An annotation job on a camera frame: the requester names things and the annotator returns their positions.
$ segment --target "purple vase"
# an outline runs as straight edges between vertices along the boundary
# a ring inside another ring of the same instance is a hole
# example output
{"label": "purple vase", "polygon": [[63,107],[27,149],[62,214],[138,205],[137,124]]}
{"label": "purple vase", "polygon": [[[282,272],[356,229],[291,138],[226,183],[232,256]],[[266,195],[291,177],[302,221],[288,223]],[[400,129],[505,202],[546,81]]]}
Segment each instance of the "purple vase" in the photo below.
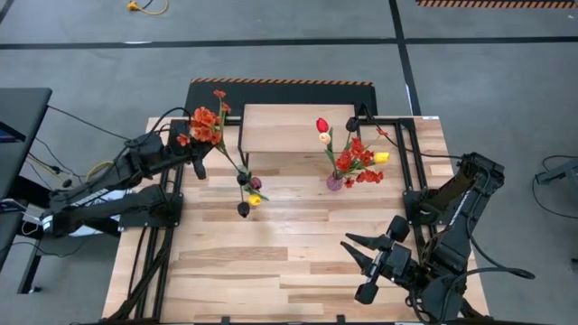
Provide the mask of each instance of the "purple vase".
{"label": "purple vase", "polygon": [[343,178],[335,177],[335,174],[331,174],[327,178],[327,188],[333,191],[341,190],[343,187]]}

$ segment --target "yellow flower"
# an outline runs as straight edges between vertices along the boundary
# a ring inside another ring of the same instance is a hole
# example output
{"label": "yellow flower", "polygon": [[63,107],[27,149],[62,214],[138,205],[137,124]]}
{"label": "yellow flower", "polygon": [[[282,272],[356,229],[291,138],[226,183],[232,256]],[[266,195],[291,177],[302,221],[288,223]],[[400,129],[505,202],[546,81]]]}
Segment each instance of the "yellow flower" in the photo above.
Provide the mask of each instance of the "yellow flower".
{"label": "yellow flower", "polygon": [[247,201],[249,202],[250,205],[256,207],[259,204],[261,204],[261,197],[256,195],[256,194],[251,194],[251,195],[249,195],[249,198],[247,199]]}
{"label": "yellow flower", "polygon": [[376,164],[382,164],[389,162],[389,153],[376,153],[375,155]]}
{"label": "yellow flower", "polygon": [[329,135],[326,132],[323,132],[323,133],[319,134],[319,140],[321,140],[321,142],[323,142],[323,144],[327,145],[331,142],[331,135]]}

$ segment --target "wooden tabletop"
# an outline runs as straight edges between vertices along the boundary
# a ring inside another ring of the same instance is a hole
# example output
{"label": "wooden tabletop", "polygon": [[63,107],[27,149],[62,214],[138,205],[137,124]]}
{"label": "wooden tabletop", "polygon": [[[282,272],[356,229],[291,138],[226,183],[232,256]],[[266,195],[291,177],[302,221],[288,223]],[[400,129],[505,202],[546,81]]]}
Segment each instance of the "wooden tabletop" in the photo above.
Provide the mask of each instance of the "wooden tabletop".
{"label": "wooden tabletop", "polygon": [[[155,121],[151,118],[148,127]],[[447,154],[439,119],[415,117],[415,125],[423,153]],[[396,142],[393,128],[384,129]],[[233,160],[241,164],[238,131],[237,126],[228,126],[225,142]],[[362,127],[364,142],[376,135],[374,127]],[[322,146],[317,139],[311,141]],[[372,148],[391,153],[390,162],[376,168],[385,179],[338,192],[326,188],[331,165],[323,153],[250,154],[250,169],[261,178],[261,191],[270,201],[252,209],[246,219],[237,214],[236,172],[224,156],[213,150],[206,157],[208,178],[204,181],[197,180],[192,167],[186,166],[185,204],[172,242],[162,321],[220,321],[222,316],[232,321],[335,321],[338,314],[348,321],[416,320],[404,304],[407,291],[385,278],[378,281],[380,290],[373,304],[353,299],[365,278],[340,246],[341,240],[351,243],[344,234],[378,236],[396,214],[405,215],[399,153],[383,137]],[[408,155],[408,159],[417,184],[413,158]],[[448,159],[423,160],[429,186],[438,187],[452,177]],[[141,186],[153,182],[158,177]],[[104,317],[126,298],[140,233],[141,229],[131,228],[121,236]],[[404,245],[415,251],[413,234]],[[357,248],[370,256],[376,254]],[[136,279],[145,250],[141,250]],[[476,268],[473,255],[469,268]],[[468,277],[467,284],[466,298],[487,314],[479,276]],[[152,313],[153,299],[154,291],[149,291],[145,315]]]}

